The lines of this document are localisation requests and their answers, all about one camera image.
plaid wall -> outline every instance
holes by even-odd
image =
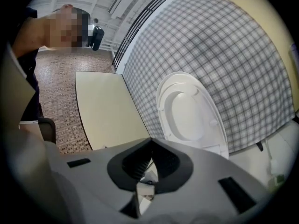
[[[263,140],[295,116],[278,51],[229,0],[174,0],[139,36],[123,76],[151,137],[164,138],[156,91],[175,71],[190,73],[208,90],[230,152]]]

toilet seat lid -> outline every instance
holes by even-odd
[[[203,84],[185,72],[174,72],[159,84],[156,102],[165,138],[228,158],[224,125]]]

